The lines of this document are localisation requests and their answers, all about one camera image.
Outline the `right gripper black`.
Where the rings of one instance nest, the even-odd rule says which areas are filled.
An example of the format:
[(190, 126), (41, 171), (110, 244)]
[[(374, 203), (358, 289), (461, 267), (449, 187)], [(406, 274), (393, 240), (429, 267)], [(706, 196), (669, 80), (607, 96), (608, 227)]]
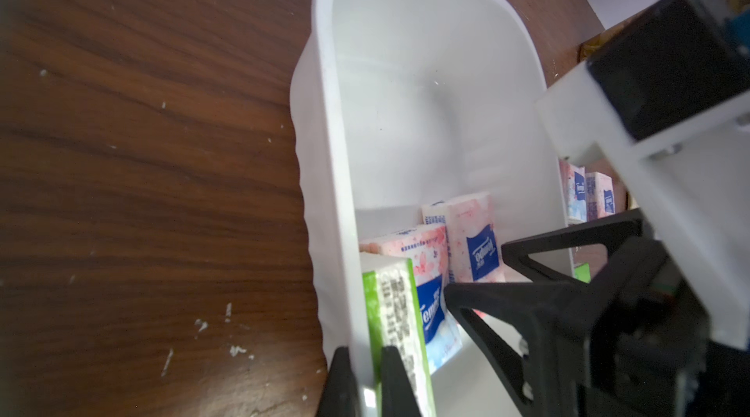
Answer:
[[(634, 209), (503, 244), (528, 282), (455, 283), (453, 317), (523, 416), (745, 416), (748, 352), (710, 337), (707, 311)], [(601, 244), (581, 282), (532, 260)]]

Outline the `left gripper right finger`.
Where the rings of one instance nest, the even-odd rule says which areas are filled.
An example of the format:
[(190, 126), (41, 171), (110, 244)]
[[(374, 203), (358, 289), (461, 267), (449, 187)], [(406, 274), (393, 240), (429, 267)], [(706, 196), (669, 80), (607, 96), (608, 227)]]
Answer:
[(382, 417), (421, 417), (400, 352), (394, 346), (382, 348), (380, 377)]

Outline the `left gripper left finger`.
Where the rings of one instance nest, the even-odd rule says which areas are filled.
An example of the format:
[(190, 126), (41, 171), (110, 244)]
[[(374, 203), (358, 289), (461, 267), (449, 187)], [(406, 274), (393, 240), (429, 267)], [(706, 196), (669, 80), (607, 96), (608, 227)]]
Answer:
[(348, 347), (339, 347), (328, 368), (316, 417), (357, 416), (359, 416), (359, 391), (351, 364), (350, 350)]

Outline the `pink barcode tissue pack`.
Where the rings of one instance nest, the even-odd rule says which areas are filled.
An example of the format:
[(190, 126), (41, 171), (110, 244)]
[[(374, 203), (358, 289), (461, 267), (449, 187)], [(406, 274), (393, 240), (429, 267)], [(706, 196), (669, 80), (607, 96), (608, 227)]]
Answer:
[(450, 283), (506, 281), (489, 192), (424, 204), (421, 212), (425, 224), (446, 227)]

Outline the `green pocket tissue pack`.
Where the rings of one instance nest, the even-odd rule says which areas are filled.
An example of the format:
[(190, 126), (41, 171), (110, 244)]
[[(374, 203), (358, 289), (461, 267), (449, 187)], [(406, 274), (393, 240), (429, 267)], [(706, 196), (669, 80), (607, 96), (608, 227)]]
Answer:
[(591, 282), (591, 268), (589, 263), (579, 264), (574, 266), (574, 277), (580, 282), (590, 283)]

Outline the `green edge tissue pack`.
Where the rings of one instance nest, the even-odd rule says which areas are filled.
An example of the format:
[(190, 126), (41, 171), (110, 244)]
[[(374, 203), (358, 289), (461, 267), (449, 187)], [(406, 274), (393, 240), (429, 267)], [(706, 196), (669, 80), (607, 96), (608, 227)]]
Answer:
[(394, 347), (423, 416), (436, 414), (412, 262), (361, 252), (361, 272), (376, 390), (383, 392), (383, 349)]

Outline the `blue tempo tissue pack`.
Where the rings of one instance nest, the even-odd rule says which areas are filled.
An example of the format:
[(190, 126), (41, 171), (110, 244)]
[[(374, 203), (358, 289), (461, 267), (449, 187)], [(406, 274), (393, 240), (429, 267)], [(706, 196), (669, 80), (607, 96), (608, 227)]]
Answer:
[(445, 305), (449, 281), (447, 230), (442, 223), (371, 237), (359, 242), (363, 252), (407, 258), (412, 262), (430, 371), (436, 372), (460, 352), (462, 339)]

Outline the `pink pocket tissue pack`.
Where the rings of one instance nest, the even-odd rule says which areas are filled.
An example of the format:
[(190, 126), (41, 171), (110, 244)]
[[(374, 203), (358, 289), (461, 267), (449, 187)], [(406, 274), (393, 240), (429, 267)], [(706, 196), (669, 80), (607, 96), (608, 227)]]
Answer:
[(562, 192), (568, 214), (568, 223), (582, 224), (587, 222), (586, 172), (584, 167), (571, 165), (566, 160), (560, 161)]

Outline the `white plastic storage box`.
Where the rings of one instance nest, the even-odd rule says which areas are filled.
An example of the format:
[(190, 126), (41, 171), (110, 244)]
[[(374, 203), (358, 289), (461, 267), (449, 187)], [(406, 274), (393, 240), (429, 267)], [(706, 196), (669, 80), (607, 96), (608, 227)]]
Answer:
[(508, 1), (312, 1), (290, 110), (322, 347), (349, 350), (357, 412), (374, 416), (359, 242), (472, 192), (491, 195), (499, 243), (568, 216), (535, 110), (543, 69)]

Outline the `blue pocket tissue pack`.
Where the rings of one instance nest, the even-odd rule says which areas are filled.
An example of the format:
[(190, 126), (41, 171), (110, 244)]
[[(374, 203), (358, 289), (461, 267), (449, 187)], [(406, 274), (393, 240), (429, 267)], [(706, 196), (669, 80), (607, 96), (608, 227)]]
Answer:
[(600, 172), (586, 174), (587, 220), (589, 222), (615, 214), (613, 180)]

